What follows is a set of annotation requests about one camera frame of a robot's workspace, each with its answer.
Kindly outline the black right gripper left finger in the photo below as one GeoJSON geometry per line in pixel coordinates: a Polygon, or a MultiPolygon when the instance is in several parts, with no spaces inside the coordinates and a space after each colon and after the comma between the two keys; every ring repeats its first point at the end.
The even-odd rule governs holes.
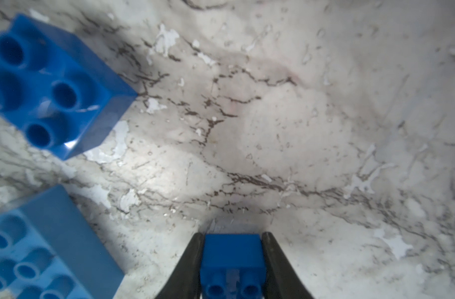
{"type": "Polygon", "coordinates": [[[201,297],[200,267],[205,235],[195,233],[165,286],[155,299],[199,299],[201,297]]]}

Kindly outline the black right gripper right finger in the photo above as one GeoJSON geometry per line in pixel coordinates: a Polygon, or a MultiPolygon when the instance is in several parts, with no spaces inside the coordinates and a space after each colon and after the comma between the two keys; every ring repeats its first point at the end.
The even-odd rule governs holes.
{"type": "Polygon", "coordinates": [[[271,232],[261,235],[266,263],[265,299],[313,299],[271,232]]]}

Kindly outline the dark blue lego brick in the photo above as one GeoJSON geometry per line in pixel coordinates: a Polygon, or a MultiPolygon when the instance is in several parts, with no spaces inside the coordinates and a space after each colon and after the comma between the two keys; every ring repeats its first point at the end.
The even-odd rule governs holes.
{"type": "Polygon", "coordinates": [[[208,234],[200,268],[204,299],[262,299],[266,264],[258,234],[208,234]]]}

